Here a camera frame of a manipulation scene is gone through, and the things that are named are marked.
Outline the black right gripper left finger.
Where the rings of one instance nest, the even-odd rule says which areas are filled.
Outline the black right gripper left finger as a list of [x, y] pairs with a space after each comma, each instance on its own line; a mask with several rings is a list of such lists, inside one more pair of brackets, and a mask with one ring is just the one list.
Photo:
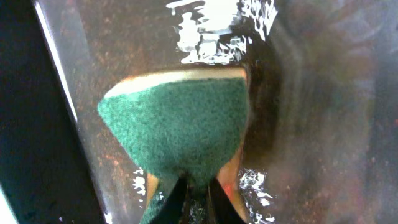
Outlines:
[[172, 189], [160, 212], [150, 224], [188, 223], [188, 180], [180, 177]]

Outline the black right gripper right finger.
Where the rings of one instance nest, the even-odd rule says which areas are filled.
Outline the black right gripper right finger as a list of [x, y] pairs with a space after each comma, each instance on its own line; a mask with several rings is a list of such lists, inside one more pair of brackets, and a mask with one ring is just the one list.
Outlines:
[[208, 185], [208, 223], [245, 224], [216, 178]]

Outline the green yellow scrub sponge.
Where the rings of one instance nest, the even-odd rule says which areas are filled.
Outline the green yellow scrub sponge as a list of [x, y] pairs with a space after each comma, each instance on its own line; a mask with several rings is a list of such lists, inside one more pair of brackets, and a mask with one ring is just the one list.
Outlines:
[[247, 222], [238, 172], [248, 106], [241, 68], [149, 73], [121, 80], [104, 95], [101, 119], [147, 175], [142, 223], [160, 212], [180, 177], [188, 180], [188, 223], [208, 223], [214, 178]]

